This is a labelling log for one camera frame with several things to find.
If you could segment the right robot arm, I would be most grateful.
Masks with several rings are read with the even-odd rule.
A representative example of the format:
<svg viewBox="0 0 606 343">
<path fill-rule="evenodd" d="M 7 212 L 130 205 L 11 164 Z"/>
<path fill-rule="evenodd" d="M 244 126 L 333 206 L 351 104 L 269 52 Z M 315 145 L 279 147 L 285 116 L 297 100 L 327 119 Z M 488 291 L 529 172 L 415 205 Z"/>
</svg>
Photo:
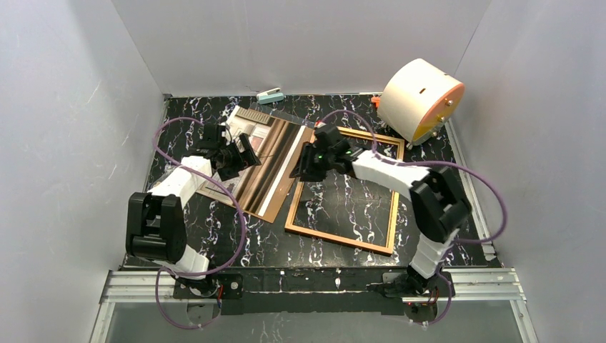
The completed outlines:
<svg viewBox="0 0 606 343">
<path fill-rule="evenodd" d="M 289 176 L 300 182 L 321 182 L 334 171 L 406 197 L 420 236 L 399 285 L 409 294 L 423 294 L 441 277 L 443 257 L 472 212 L 453 166 L 445 161 L 407 164 L 378 153 L 375 145 L 353 144 L 338 127 L 321 124 L 314 129 L 314 140 L 302 145 Z"/>
</svg>

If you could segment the wooden picture frame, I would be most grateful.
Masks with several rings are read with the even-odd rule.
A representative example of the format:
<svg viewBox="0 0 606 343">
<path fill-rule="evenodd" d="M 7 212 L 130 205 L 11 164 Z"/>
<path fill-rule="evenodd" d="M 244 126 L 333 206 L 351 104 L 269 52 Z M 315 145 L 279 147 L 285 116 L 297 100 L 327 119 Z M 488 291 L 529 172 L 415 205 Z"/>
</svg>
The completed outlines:
<svg viewBox="0 0 606 343">
<path fill-rule="evenodd" d="M 400 194 L 329 171 L 321 182 L 297 182 L 285 230 L 391 255 Z"/>
</svg>

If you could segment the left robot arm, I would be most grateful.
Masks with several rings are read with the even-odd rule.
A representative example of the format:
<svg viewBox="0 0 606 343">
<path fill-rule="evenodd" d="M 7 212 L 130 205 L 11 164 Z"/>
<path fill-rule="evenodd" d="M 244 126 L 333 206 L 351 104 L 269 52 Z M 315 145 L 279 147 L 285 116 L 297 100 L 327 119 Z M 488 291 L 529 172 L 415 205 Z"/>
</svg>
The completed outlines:
<svg viewBox="0 0 606 343">
<path fill-rule="evenodd" d="M 226 124 L 206 124 L 202 139 L 177 167 L 148 192 L 128 202 L 126 252 L 164 268 L 200 297 L 239 299 L 243 278 L 223 274 L 187 243 L 184 206 L 214 175 L 227 181 L 261 164 L 246 132 L 233 136 Z"/>
</svg>

